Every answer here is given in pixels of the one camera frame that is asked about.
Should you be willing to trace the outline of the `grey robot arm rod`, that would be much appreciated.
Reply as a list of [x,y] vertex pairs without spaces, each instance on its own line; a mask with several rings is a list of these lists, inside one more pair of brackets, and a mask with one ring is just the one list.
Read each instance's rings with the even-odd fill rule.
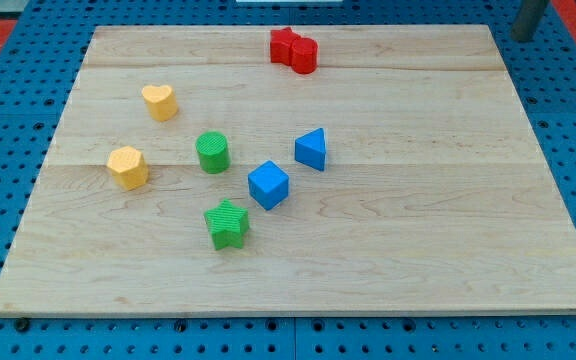
[[510,28],[510,38],[518,43],[530,42],[542,20],[549,0],[522,0]]

